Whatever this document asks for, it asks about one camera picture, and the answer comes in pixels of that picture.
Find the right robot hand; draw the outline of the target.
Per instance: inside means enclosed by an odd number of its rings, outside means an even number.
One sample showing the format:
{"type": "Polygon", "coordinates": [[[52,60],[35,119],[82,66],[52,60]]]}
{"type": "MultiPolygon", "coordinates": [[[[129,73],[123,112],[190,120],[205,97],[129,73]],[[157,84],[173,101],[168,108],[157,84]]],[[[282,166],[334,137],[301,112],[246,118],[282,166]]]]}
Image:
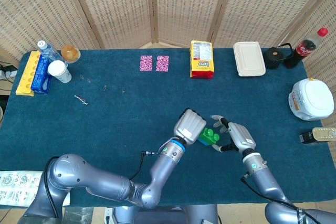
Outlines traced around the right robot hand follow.
{"type": "Polygon", "coordinates": [[[212,115],[211,118],[217,121],[213,127],[220,127],[221,133],[229,133],[231,137],[230,144],[225,146],[213,144],[212,148],[221,153],[235,150],[243,157],[255,151],[256,143],[245,126],[230,122],[221,115],[212,115]]]}

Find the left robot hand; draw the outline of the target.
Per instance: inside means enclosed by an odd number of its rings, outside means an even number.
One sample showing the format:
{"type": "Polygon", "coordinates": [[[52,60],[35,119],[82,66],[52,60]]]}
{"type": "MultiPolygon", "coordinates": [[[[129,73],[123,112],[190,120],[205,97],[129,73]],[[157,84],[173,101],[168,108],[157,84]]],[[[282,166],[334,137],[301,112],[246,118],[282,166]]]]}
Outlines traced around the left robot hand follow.
{"type": "Polygon", "coordinates": [[[186,108],[179,117],[173,133],[175,137],[182,139],[186,145],[192,145],[205,126],[206,121],[198,113],[186,108]]]}

